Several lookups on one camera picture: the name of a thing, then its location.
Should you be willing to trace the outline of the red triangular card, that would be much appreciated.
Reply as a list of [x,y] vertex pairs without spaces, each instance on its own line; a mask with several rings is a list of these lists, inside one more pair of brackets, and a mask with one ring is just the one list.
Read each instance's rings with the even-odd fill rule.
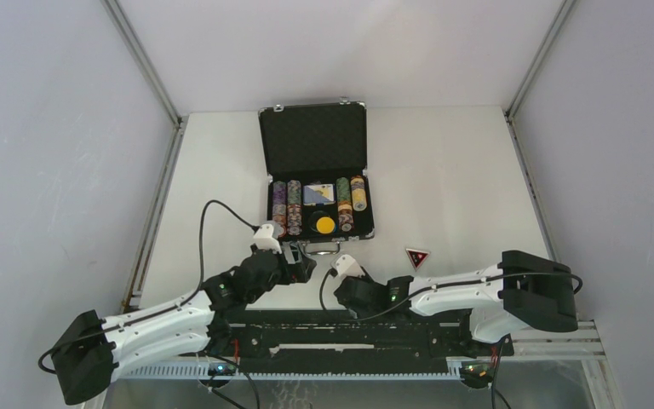
[[418,271],[431,255],[430,251],[418,250],[412,248],[406,248],[405,252],[407,257],[409,258],[410,265],[413,267],[415,271]]

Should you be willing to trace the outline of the playing card deck box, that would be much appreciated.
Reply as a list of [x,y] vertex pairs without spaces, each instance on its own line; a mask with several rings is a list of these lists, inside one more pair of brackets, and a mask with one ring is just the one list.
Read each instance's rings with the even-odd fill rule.
[[333,184],[305,185],[302,191],[302,203],[305,206],[333,205],[336,202]]

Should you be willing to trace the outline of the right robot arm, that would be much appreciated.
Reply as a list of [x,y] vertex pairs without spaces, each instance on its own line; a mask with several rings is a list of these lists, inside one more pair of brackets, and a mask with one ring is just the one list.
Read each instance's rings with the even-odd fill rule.
[[349,255],[337,257],[327,272],[339,285],[337,302],[355,323],[416,321],[463,312],[459,346],[481,354],[514,331],[552,333],[578,327],[575,296],[583,280],[569,267],[523,251],[505,251],[500,262],[463,274],[405,275],[381,284]]

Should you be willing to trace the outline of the yellow round button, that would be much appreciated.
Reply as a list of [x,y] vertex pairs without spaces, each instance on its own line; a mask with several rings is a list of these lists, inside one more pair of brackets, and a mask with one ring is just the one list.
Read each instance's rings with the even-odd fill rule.
[[336,230],[336,222],[329,216],[322,216],[315,222],[315,229],[320,234],[331,234]]

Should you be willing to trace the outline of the shrink-wrapped blue chip stack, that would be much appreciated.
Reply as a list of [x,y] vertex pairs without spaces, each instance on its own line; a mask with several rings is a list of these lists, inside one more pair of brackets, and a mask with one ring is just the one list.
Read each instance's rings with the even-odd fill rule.
[[272,220],[279,226],[279,237],[287,234],[287,185],[284,181],[272,184]]

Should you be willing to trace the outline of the black aluminium poker case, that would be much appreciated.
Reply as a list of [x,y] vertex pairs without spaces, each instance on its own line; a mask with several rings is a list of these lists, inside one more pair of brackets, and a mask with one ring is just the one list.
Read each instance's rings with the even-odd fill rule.
[[[342,232],[338,226],[337,197],[331,205],[305,206],[302,203],[302,230],[297,236],[278,240],[296,244],[342,243],[373,239],[375,217],[367,176],[367,109],[364,103],[343,101],[312,105],[262,108],[258,114],[267,176],[267,220],[272,219],[272,195],[275,181],[297,180],[301,188],[310,184],[333,184],[354,176],[364,178],[368,205],[364,211],[353,209],[354,227]],[[331,234],[320,234],[315,222],[329,216],[336,222]]]

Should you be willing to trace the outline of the yellow chip stack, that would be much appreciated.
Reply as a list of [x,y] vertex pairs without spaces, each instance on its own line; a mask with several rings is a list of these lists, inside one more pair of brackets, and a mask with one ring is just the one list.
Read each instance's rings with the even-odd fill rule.
[[368,200],[365,189],[364,178],[354,176],[350,180],[352,203],[355,211],[364,211],[367,209]]

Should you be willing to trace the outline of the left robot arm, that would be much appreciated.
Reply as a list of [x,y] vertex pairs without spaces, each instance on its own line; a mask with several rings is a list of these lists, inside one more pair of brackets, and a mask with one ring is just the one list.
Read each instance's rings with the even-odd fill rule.
[[232,344],[229,314],[277,285],[307,283],[316,266],[295,245],[281,251],[254,247],[239,265],[173,301],[105,318],[94,310],[78,315],[46,354],[65,403],[91,400],[122,375],[173,356],[226,353]]

